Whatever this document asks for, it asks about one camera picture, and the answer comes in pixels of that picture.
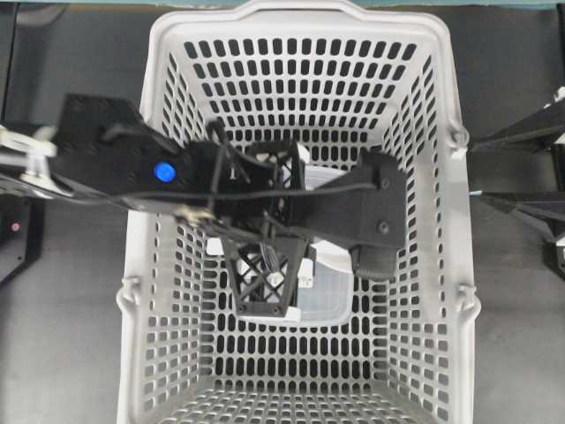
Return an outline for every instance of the screw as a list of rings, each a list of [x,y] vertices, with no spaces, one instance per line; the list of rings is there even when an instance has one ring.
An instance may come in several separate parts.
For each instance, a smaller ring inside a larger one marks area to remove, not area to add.
[[[82,110],[82,98],[81,97],[76,97],[74,99],[74,101],[72,102],[72,110],[75,112],[80,112]]]
[[[381,234],[388,234],[388,232],[390,231],[390,227],[388,226],[388,223],[386,221],[380,221],[378,229]]]

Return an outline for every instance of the white clamp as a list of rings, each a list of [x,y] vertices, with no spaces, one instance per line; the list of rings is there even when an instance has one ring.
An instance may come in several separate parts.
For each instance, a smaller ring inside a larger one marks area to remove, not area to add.
[[[57,146],[49,141],[55,132],[54,127],[43,126],[35,132],[34,137],[28,137],[18,132],[8,131],[0,125],[0,146],[26,155],[26,171],[19,176],[19,179],[50,192],[71,196],[71,193],[60,188],[51,179],[49,172],[47,158],[57,155]],[[39,190],[35,194],[49,197]]]

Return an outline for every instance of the dark gray floor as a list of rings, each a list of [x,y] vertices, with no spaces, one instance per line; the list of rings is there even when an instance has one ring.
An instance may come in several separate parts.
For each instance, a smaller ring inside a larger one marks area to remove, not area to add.
[[[551,100],[564,71],[554,11],[420,8],[451,29],[463,119],[484,135]],[[139,100],[151,7],[73,6],[20,27],[8,118],[55,123],[65,92]],[[473,189],[554,189],[547,156],[475,155]],[[521,172],[516,169],[522,166]],[[0,288],[0,422],[115,420],[125,213],[50,203],[43,255]],[[477,325],[475,422],[561,423],[565,282],[541,239],[471,201],[483,312]]]

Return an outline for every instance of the blue light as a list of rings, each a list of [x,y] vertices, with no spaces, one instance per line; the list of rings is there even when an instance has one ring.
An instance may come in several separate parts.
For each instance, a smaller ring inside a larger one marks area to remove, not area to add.
[[[170,163],[159,162],[155,165],[155,176],[163,183],[170,183],[177,176],[177,170]]]

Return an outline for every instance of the lattice structure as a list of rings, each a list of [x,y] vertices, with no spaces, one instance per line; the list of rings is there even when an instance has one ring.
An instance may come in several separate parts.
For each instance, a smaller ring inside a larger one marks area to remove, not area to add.
[[[382,149],[408,176],[407,238],[394,279],[355,280],[345,324],[290,328],[236,317],[225,260],[200,231],[132,216],[126,272],[141,287],[125,339],[141,353],[124,357],[120,424],[471,424],[478,307],[447,30],[290,2],[175,13],[152,34],[149,124],[183,143],[221,119],[238,148],[294,139],[343,170]]]

